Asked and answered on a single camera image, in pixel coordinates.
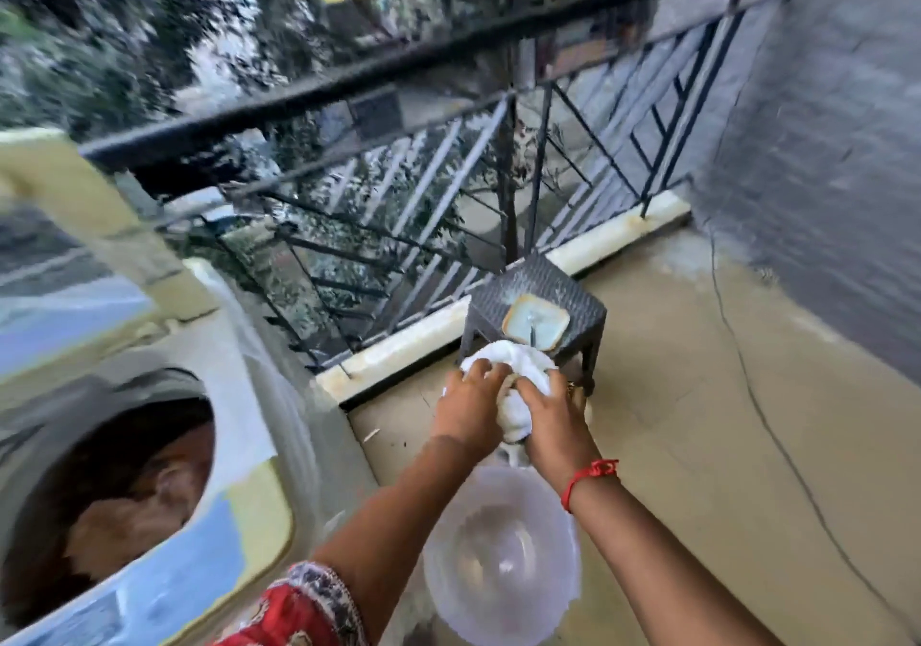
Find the red sleeve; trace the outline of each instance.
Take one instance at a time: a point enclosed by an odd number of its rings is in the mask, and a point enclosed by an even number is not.
[[[262,594],[256,616],[215,646],[367,646],[348,589],[333,571],[295,564]]]

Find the bracelet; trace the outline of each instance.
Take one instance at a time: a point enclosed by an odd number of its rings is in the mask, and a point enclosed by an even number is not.
[[[578,481],[581,481],[583,478],[591,477],[617,477],[617,463],[619,460],[616,459],[598,459],[591,463],[591,466],[580,469],[573,475],[572,479],[567,485],[567,490],[563,494],[563,510],[566,512],[572,513],[569,510],[569,496],[572,495],[573,487],[576,486]]]

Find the person's right hand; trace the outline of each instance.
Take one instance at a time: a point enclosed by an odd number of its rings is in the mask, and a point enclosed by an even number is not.
[[[531,463],[562,496],[576,472],[602,455],[585,422],[582,390],[577,389],[570,398],[567,376],[559,370],[547,374],[549,396],[543,395],[527,377],[519,377],[515,388],[531,410],[532,431],[525,441]]]

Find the washing machine lid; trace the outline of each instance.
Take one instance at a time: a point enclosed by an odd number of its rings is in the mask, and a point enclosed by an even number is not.
[[[0,414],[216,308],[63,132],[0,132]]]

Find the patterned sleeve cuff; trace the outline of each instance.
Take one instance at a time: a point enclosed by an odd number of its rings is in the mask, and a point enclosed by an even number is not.
[[[322,610],[340,646],[367,646],[361,616],[348,588],[335,571],[303,561],[292,566],[280,582],[295,587]]]

